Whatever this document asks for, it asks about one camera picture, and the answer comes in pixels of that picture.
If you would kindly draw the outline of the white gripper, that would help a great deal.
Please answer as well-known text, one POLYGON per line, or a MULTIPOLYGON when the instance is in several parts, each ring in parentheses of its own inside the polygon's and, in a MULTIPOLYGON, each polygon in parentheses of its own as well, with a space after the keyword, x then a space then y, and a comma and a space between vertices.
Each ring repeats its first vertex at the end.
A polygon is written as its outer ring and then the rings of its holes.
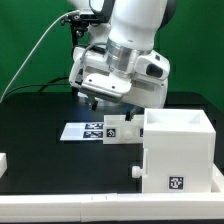
POLYGON ((140 107, 164 106, 168 79, 161 84, 141 81, 135 78, 134 68, 129 74, 117 70, 106 63, 106 55, 93 50, 85 51, 84 47, 75 48, 73 60, 69 83, 80 92, 91 96, 91 110, 97 110, 98 101, 95 98, 132 104, 135 106, 125 117, 126 121, 131 121, 141 110, 140 107))

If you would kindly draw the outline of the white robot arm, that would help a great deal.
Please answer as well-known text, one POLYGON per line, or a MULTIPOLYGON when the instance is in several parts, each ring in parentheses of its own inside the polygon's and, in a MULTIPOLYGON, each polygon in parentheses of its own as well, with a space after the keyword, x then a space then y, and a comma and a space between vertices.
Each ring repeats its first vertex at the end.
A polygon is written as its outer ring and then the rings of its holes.
POLYGON ((87 95, 92 107, 100 99, 131 104, 130 121, 143 108, 164 106, 169 61, 154 50, 155 34, 173 17, 176 0, 68 0, 76 45, 69 83, 87 95))

